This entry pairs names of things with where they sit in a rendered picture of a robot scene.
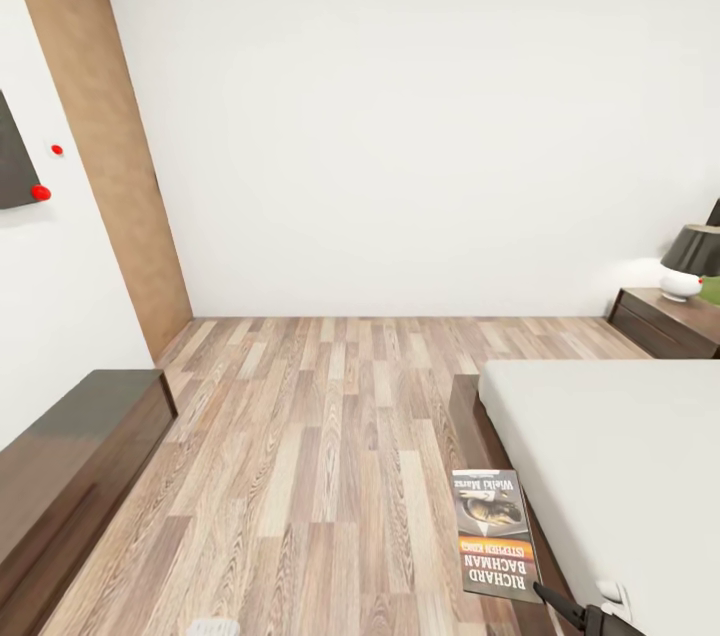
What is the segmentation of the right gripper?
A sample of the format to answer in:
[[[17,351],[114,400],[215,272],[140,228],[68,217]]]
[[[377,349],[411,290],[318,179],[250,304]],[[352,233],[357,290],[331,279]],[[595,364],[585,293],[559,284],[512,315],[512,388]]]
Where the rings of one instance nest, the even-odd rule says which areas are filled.
[[[579,631],[584,631],[583,636],[647,636],[618,615],[609,615],[596,605],[579,605],[536,581],[533,589]]]

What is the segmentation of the hardback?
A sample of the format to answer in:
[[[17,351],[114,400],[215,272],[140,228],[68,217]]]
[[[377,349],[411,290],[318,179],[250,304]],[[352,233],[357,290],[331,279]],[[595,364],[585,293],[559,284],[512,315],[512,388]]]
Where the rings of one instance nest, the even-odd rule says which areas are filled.
[[[463,591],[547,605],[518,470],[453,471]]]

